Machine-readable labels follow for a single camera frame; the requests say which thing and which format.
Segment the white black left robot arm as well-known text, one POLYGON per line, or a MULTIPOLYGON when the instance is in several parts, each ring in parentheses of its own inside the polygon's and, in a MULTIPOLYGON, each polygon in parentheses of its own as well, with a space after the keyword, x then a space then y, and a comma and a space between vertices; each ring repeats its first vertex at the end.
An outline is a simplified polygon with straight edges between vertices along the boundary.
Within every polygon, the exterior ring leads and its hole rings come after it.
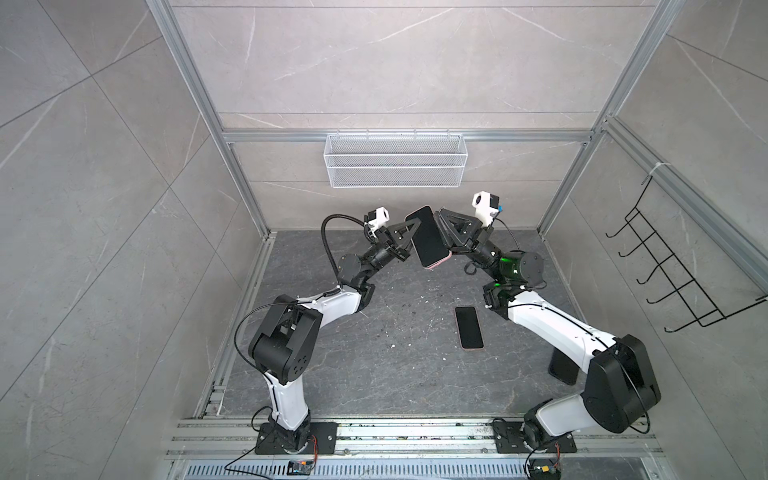
POLYGON ((275 298, 247 349, 247 358, 269 390, 269 425, 288 453, 301 452, 310 441, 311 412, 305 401, 303 374, 321 328, 365 309, 375 291, 370 279, 391 261, 407 260, 413 237, 422 227, 418 219, 389 227, 385 221, 369 217, 359 224, 370 248, 332 262, 336 286, 304 298, 275 298))

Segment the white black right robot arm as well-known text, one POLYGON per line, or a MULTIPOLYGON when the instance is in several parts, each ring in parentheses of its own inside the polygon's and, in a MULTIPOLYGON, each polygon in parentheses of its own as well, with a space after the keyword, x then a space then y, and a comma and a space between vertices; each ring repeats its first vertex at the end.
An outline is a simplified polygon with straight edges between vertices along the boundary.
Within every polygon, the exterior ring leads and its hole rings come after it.
POLYGON ((536 290, 544 281, 543 258, 532 251, 502 251, 491 240, 492 227, 480 219, 441 209, 435 222, 451 252, 491 277, 483 287, 486 307, 553 347, 551 375, 567 384, 586 375, 582 392, 544 401, 525 414, 521 430, 529 449, 595 426, 623 433, 649 416, 661 391, 640 339, 596 329, 546 301, 536 290))

